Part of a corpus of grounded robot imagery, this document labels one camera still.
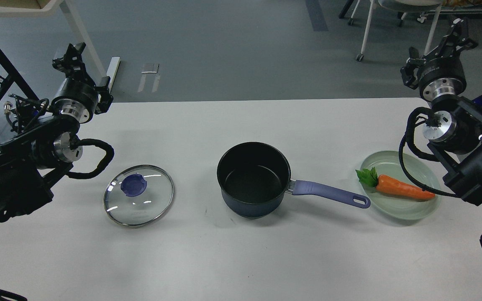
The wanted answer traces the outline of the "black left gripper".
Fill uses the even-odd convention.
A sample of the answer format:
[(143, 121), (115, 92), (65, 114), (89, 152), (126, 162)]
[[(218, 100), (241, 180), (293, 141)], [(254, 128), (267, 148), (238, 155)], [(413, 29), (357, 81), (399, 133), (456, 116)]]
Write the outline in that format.
[(86, 70), (82, 53), (86, 43), (69, 43), (65, 53), (52, 60), (52, 67), (63, 72), (59, 90), (52, 99), (51, 106), (59, 114), (70, 115), (80, 124), (91, 121), (94, 113), (105, 114), (114, 97), (110, 92), (111, 77), (102, 77), (100, 83), (92, 88), (92, 77)]

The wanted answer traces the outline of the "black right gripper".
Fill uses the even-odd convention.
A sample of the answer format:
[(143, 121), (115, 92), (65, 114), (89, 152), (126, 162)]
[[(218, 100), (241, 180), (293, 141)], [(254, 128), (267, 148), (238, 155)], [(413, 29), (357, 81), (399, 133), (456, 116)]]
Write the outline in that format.
[(419, 50), (410, 46), (409, 58), (400, 69), (404, 86), (413, 90), (419, 88), (420, 97), (427, 102), (441, 95), (463, 93), (467, 81), (459, 58), (463, 51), (478, 46), (470, 37), (469, 23), (468, 17), (453, 19), (447, 34), (426, 55), (420, 56)]

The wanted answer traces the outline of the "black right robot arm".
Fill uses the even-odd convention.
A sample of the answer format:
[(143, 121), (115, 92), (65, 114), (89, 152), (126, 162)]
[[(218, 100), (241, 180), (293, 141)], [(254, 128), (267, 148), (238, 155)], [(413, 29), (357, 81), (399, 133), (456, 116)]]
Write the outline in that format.
[[(468, 99), (460, 55), (478, 45), (469, 38), (467, 18), (453, 18), (448, 33), (433, 50), (420, 56), (409, 48), (409, 58), (400, 69), (403, 84), (418, 89), (430, 106), (408, 116), (398, 148), (400, 167), (422, 190), (438, 196), (482, 204), (482, 95)], [(439, 162), (447, 173), (444, 185), (450, 192), (429, 187), (415, 179), (404, 165), (404, 147), (417, 158)]]

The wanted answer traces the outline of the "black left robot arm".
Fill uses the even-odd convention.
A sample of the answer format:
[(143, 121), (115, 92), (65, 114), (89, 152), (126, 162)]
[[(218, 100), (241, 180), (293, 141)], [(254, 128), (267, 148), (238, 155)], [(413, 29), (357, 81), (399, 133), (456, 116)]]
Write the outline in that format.
[[(82, 59), (86, 43), (69, 44), (54, 69), (65, 74), (52, 100), (15, 96), (17, 104), (32, 105), (27, 114), (16, 112), (16, 136), (0, 144), (0, 223), (21, 217), (50, 203), (51, 188), (64, 176), (92, 179), (114, 158), (114, 149), (98, 139), (80, 139), (80, 125), (104, 114), (113, 102), (111, 78), (96, 84)], [(0, 289), (0, 301), (25, 297)]]

